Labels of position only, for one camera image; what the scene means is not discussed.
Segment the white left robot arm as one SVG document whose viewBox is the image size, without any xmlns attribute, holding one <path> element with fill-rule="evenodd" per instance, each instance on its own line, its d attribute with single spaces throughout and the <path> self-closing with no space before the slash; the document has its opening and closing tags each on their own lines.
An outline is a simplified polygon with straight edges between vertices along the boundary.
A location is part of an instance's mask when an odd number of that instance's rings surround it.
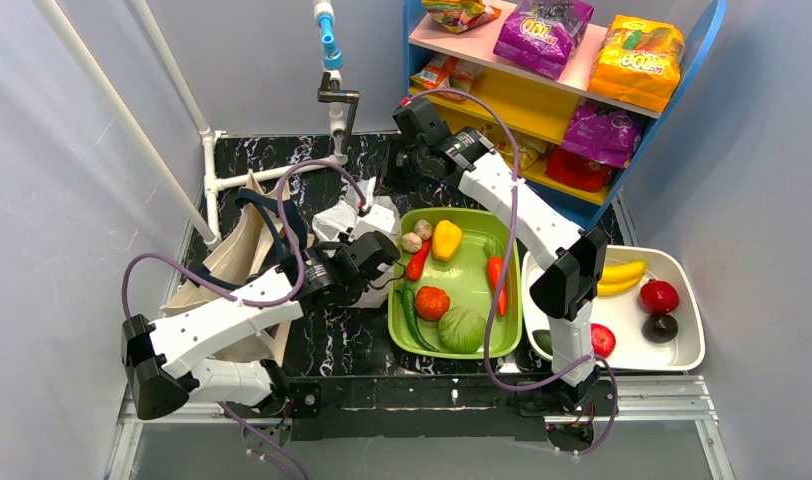
<svg viewBox="0 0 812 480">
<path fill-rule="evenodd" d="M 384 233 L 366 232 L 296 248 L 252 282 L 188 312 L 154 321 L 129 316 L 121 357 L 137 418 L 159 419 L 190 401 L 261 408 L 287 400 L 291 389 L 276 361 L 231 362 L 217 353 L 312 311 L 353 305 L 399 259 Z"/>
</svg>

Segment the purple snack bag top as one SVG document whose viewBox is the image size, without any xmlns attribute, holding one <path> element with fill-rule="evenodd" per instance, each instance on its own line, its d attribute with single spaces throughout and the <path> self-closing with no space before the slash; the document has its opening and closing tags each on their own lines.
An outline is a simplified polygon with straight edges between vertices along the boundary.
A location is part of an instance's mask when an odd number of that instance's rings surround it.
<svg viewBox="0 0 812 480">
<path fill-rule="evenodd" d="M 493 53 L 556 80 L 582 43 L 593 13 L 584 1 L 522 1 L 503 22 Z"/>
</svg>

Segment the yellow snack bag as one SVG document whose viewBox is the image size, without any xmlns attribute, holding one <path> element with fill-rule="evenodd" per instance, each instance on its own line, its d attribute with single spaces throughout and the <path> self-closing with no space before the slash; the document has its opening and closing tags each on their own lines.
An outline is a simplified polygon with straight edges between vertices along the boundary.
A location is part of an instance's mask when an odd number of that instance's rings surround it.
<svg viewBox="0 0 812 480">
<path fill-rule="evenodd" d="M 684 50 L 674 25 L 617 15 L 593 61 L 588 90 L 661 113 L 680 83 Z"/>
</svg>

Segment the white plastic grocery bag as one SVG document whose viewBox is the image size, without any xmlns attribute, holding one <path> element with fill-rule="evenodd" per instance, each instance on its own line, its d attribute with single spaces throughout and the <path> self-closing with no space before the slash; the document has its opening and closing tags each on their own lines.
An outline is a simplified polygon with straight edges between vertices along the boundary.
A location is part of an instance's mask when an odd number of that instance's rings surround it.
<svg viewBox="0 0 812 480">
<path fill-rule="evenodd" d="M 349 187 L 347 193 L 331 208 L 314 215 L 312 230 L 319 241 L 341 241 L 342 238 L 355 240 L 361 234 L 371 231 L 384 233 L 396 247 L 401 237 L 401 220 L 397 206 L 389 196 L 378 195 L 375 190 L 378 178 L 357 182 L 369 206 L 361 212 L 360 198 Z"/>
</svg>

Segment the floral canvas tote bag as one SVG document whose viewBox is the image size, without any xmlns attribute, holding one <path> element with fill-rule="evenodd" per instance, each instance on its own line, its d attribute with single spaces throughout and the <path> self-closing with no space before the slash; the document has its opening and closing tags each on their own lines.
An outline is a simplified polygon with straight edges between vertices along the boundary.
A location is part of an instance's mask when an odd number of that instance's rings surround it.
<svg viewBox="0 0 812 480">
<path fill-rule="evenodd" d="M 240 219 L 231 233 L 201 264 L 192 266 L 192 272 L 203 278 L 210 276 L 221 281 L 226 290 L 232 291 L 246 284 L 248 278 L 261 268 L 277 262 L 278 248 L 287 243 L 285 225 L 290 226 L 301 247 L 306 247 L 308 231 L 296 204 L 290 200 L 289 187 L 275 188 L 265 193 L 264 197 L 268 200 L 281 199 L 287 220 L 282 221 L 273 207 L 257 210 L 252 204 L 242 206 Z M 289 329 L 288 322 L 280 323 L 273 333 L 250 335 L 218 351 L 214 358 L 239 363 L 268 359 L 281 365 Z"/>
</svg>

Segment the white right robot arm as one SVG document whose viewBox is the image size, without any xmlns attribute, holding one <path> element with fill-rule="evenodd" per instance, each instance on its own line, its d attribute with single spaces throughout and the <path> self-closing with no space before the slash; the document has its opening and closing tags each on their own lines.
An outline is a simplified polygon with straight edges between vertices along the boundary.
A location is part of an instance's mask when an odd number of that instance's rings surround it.
<svg viewBox="0 0 812 480">
<path fill-rule="evenodd" d="M 554 210 L 516 177 L 480 131 L 452 132 L 429 100 L 404 100 L 393 119 L 399 144 L 387 156 L 385 179 L 397 190 L 429 181 L 454 186 L 523 243 L 543 271 L 530 297 L 549 322 L 551 378 L 585 393 L 599 379 L 590 317 L 605 266 L 606 234 L 585 230 Z"/>
</svg>

